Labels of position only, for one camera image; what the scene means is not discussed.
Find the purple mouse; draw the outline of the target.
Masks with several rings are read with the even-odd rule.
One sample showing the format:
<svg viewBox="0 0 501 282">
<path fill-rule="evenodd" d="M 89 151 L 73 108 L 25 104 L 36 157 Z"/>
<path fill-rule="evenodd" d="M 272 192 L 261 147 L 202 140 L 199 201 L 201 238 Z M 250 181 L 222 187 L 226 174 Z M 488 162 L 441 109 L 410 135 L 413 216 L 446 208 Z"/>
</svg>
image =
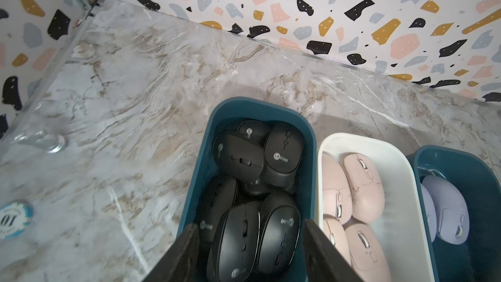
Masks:
<svg viewBox="0 0 501 282">
<path fill-rule="evenodd" d="M 466 201 L 459 189 L 446 179 L 433 175 L 424 177 L 421 184 L 434 202 L 437 237 L 449 244 L 464 244 L 469 235 L 470 220 Z"/>
<path fill-rule="evenodd" d="M 429 234 L 431 237 L 431 241 L 434 242 L 437 237 L 437 213 L 430 193 L 423 184 L 420 185 L 424 200 L 425 215 L 427 219 L 427 224 L 429 226 Z"/>
</svg>

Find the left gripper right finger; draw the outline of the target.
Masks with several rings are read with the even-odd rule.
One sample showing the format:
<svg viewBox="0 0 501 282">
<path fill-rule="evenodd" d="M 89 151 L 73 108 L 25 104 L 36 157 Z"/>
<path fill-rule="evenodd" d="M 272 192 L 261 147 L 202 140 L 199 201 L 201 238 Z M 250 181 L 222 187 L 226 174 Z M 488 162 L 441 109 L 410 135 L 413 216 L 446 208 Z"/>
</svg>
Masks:
<svg viewBox="0 0 501 282">
<path fill-rule="evenodd" d="M 313 220 L 307 219 L 304 224 L 303 248 L 308 281 L 363 281 Z"/>
</svg>

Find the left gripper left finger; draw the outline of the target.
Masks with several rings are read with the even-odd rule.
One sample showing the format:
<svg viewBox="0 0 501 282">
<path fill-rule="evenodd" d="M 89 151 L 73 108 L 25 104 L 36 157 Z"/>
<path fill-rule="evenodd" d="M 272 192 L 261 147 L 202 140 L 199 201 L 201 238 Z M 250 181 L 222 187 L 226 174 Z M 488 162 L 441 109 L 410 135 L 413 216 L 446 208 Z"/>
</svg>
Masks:
<svg viewBox="0 0 501 282">
<path fill-rule="evenodd" d="M 187 282 L 196 270 L 200 252 L 199 228 L 191 223 L 186 226 L 160 261 L 144 278 L 144 282 Z"/>
</svg>

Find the black mouse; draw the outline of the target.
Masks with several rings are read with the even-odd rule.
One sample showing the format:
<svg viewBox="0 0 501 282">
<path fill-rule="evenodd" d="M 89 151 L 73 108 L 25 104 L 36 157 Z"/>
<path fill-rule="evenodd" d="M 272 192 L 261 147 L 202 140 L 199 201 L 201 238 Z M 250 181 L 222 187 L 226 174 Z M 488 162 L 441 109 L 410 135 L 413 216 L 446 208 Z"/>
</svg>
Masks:
<svg viewBox="0 0 501 282">
<path fill-rule="evenodd" d="M 260 213 L 257 202 L 232 207 L 217 226 L 207 261 L 209 281 L 246 281 L 257 255 Z"/>
<path fill-rule="evenodd" d="M 218 134 L 213 142 L 213 158 L 223 173 L 248 184 L 254 184 L 264 168 L 263 147 L 239 133 Z"/>
<path fill-rule="evenodd" d="M 275 190 L 271 185 L 261 182 L 260 179 L 254 183 L 241 182 L 241 189 L 245 194 L 253 197 L 265 197 Z"/>
<path fill-rule="evenodd" d="M 237 189 L 236 179 L 226 175 L 214 176 L 208 182 L 200 197 L 194 219 L 204 244 L 212 243 L 220 218 L 235 203 Z"/>
<path fill-rule="evenodd" d="M 272 125 L 267 122 L 259 120 L 244 120 L 238 125 L 237 132 L 243 135 L 246 139 L 264 147 L 271 129 Z"/>
<path fill-rule="evenodd" d="M 263 201 L 260 217 L 257 272 L 264 275 L 279 274 L 290 266 L 294 258 L 301 214 L 291 196 L 277 191 Z"/>
<path fill-rule="evenodd" d="M 289 187 L 300 165 L 304 144 L 304 136 L 295 126 L 274 123 L 264 145 L 263 181 L 274 187 Z"/>
</svg>

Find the pink mouse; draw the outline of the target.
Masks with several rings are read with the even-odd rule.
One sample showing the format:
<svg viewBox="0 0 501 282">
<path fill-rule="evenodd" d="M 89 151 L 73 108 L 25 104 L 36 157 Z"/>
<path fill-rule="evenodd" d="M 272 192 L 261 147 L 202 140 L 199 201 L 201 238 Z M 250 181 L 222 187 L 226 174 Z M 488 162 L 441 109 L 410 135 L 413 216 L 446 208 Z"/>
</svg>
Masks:
<svg viewBox="0 0 501 282">
<path fill-rule="evenodd" d="M 385 209 L 386 198 L 381 177 L 373 162 L 363 154 L 349 154 L 343 168 L 352 192 L 352 216 L 373 223 Z"/>
<path fill-rule="evenodd" d="M 345 229 L 352 269 L 363 281 L 391 281 L 390 269 L 382 246 L 372 229 L 355 223 Z"/>
<path fill-rule="evenodd" d="M 332 245 L 343 256 L 345 261 L 351 265 L 350 250 L 348 246 L 347 235 L 340 222 L 331 217 L 323 218 L 323 231 Z"/>
<path fill-rule="evenodd" d="M 322 154 L 323 214 L 346 224 L 352 217 L 352 193 L 342 166 L 329 154 Z"/>
</svg>

